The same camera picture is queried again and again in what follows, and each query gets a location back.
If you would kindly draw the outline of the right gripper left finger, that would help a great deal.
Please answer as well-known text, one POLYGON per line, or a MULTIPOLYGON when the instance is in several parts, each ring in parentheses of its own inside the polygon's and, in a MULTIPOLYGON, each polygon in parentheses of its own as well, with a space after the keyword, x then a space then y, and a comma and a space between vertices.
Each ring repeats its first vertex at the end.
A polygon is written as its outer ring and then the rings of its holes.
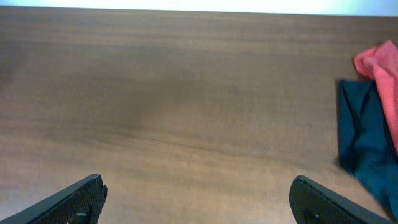
POLYGON ((97 224, 108 194, 101 175, 91 174, 29 208, 1 220, 2 224, 97 224))

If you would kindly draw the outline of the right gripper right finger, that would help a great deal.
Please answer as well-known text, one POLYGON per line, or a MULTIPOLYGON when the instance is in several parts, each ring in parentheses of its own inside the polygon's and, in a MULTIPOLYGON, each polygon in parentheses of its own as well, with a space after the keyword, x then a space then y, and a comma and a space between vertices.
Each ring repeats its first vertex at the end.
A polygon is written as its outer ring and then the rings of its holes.
POLYGON ((306 176, 297 176, 289 205, 298 224, 393 224, 306 176))

